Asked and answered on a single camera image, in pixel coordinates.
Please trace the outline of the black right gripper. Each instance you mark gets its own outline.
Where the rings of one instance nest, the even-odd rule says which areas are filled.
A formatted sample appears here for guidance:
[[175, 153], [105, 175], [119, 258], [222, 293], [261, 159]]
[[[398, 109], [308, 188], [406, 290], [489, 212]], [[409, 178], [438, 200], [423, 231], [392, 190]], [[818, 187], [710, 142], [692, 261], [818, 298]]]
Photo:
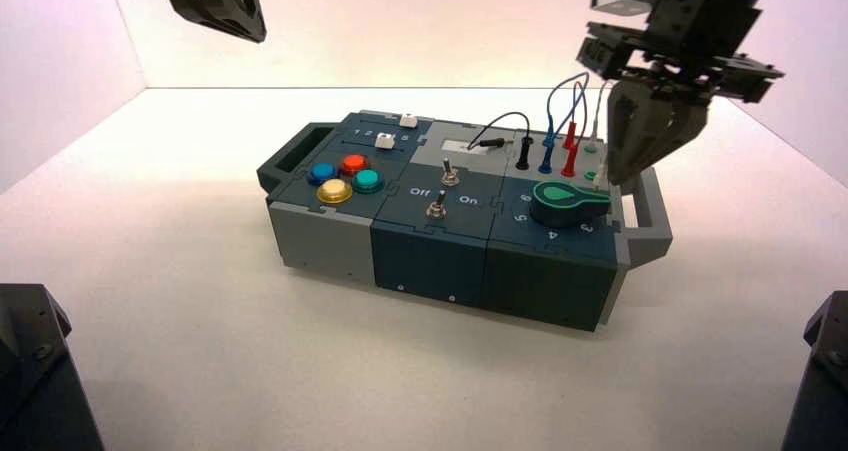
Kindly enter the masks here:
[[595, 11], [646, 17], [642, 29], [588, 23], [578, 53], [618, 80], [609, 94], [607, 177], [621, 185], [695, 139], [715, 95], [759, 101], [784, 72], [739, 50], [759, 0], [591, 0]]

